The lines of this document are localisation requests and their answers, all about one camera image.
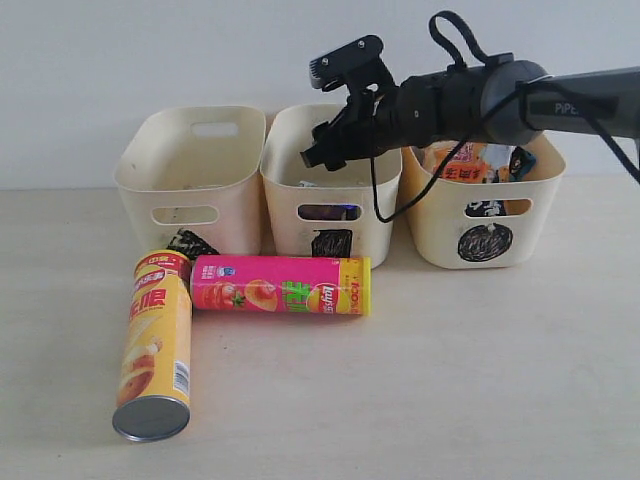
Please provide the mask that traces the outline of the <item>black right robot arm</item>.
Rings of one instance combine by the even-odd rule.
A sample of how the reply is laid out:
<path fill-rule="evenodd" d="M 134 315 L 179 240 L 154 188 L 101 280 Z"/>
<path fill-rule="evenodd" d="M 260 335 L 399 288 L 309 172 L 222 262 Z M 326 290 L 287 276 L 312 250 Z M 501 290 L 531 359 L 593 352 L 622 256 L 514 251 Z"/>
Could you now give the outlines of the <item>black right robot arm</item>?
<path fill-rule="evenodd" d="M 525 60 L 393 81 L 378 57 L 325 55 L 309 65 L 311 85 L 347 87 L 345 107 L 312 130 L 302 151 L 306 167 L 343 168 L 401 147 L 440 140 L 525 145 L 545 130 L 639 137 L 639 70 L 636 67 L 549 76 Z"/>

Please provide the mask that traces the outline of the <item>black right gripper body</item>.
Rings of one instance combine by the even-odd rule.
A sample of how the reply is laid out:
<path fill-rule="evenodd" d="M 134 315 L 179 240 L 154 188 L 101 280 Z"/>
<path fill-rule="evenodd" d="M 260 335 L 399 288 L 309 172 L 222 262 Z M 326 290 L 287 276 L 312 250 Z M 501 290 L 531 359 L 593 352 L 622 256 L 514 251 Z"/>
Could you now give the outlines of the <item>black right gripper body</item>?
<path fill-rule="evenodd" d="M 403 89 L 377 94 L 369 89 L 352 94 L 330 121 L 312 129 L 312 144 L 330 148 L 328 170 L 339 170 L 349 161 L 378 157 L 390 150 L 415 144 L 413 110 L 404 105 Z"/>

